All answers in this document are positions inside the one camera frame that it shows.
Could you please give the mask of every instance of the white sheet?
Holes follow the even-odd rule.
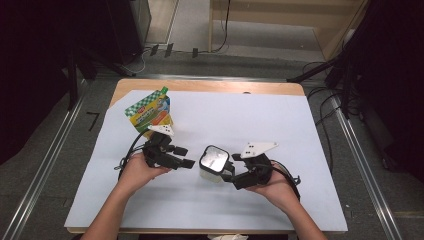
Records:
[[[131,91],[106,114],[92,158],[65,227],[88,227],[115,185],[119,164],[137,136],[124,109],[151,91]],[[229,183],[200,177],[198,160],[208,145],[230,154],[249,141],[278,142],[270,159],[300,175],[301,202],[323,231],[347,231],[340,202],[304,96],[168,92],[175,136],[189,150],[193,169],[151,181],[129,201],[122,228],[292,230],[288,218],[265,198]],[[244,172],[243,165],[236,165]]]

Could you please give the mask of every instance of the metal frame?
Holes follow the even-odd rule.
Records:
[[[333,98],[332,104],[334,108],[340,106],[340,99]],[[368,164],[368,160],[362,151],[358,139],[356,138],[356,134],[350,120],[346,119],[340,110],[337,110],[337,117],[352,150],[359,172],[361,173],[362,179],[364,180],[365,187],[370,194],[375,211],[380,218],[380,222],[384,232],[386,233],[387,239],[402,239],[392,211],[390,210],[390,207],[380,190],[380,187]]]
[[[63,143],[68,136],[72,125],[75,122],[76,117],[78,116],[79,110],[81,109],[81,105],[83,103],[85,94],[89,88],[89,83],[85,80],[81,82],[81,95],[78,98],[73,110],[68,111],[66,114],[58,132],[56,133],[46,155],[44,156],[43,161],[41,162],[40,167],[37,170],[37,173],[34,176],[34,179],[31,182],[27,192],[22,198],[15,215],[13,216],[12,221],[7,228],[3,240],[9,239],[19,239],[25,224],[34,209],[34,206],[38,200],[38,197],[43,190],[44,184],[47,181],[50,172],[53,169],[53,166],[56,162],[57,156],[62,149]]]

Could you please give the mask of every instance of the black cabinet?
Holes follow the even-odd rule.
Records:
[[[424,2],[377,3],[355,49],[362,114],[388,166],[424,182]]]

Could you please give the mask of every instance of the table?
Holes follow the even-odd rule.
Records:
[[[230,153],[241,152],[247,141],[264,140],[261,139],[264,133],[265,138],[272,134],[269,140],[277,141],[280,146],[267,155],[273,159],[291,160],[281,161],[292,174],[301,175],[301,201],[318,226],[325,232],[347,231],[334,183],[300,85],[123,79],[112,97],[92,158],[65,223],[70,232],[84,232],[94,219],[116,183],[117,172],[113,167],[137,135],[123,110],[152,90],[160,90],[162,86],[169,88],[168,96],[171,98],[175,131],[173,144],[186,147],[189,150],[187,158],[198,161],[207,145],[216,145]],[[257,104],[264,103],[273,107],[281,105],[271,109],[280,110],[274,114],[275,118],[263,115],[269,112],[266,106],[253,112],[247,111],[251,109],[250,106],[258,107]],[[225,118],[229,116],[223,109],[227,104],[235,106],[231,118]],[[215,114],[220,110],[224,114]],[[267,117],[258,117],[257,113]],[[279,130],[273,126],[277,126],[280,120],[287,126],[281,124]],[[293,151],[296,149],[294,144],[307,147]],[[235,166],[238,172],[245,171],[243,165],[237,163]],[[288,218],[275,210],[274,206],[257,194],[237,191],[229,183],[215,184],[201,178],[196,162],[193,169],[173,171],[156,178],[138,191],[128,202],[120,231],[179,234],[292,233],[294,229]]]
[[[367,0],[232,0],[229,21],[314,27],[326,60],[342,48],[365,14]],[[210,0],[209,52],[213,20],[224,20],[228,0]]]

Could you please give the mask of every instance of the snack pouch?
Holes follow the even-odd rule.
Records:
[[[172,118],[169,114],[171,100],[166,93],[167,87],[161,91],[154,91],[149,96],[125,109],[125,115],[138,132],[144,131],[149,125],[172,125]],[[147,139],[152,134],[148,131],[143,136]]]

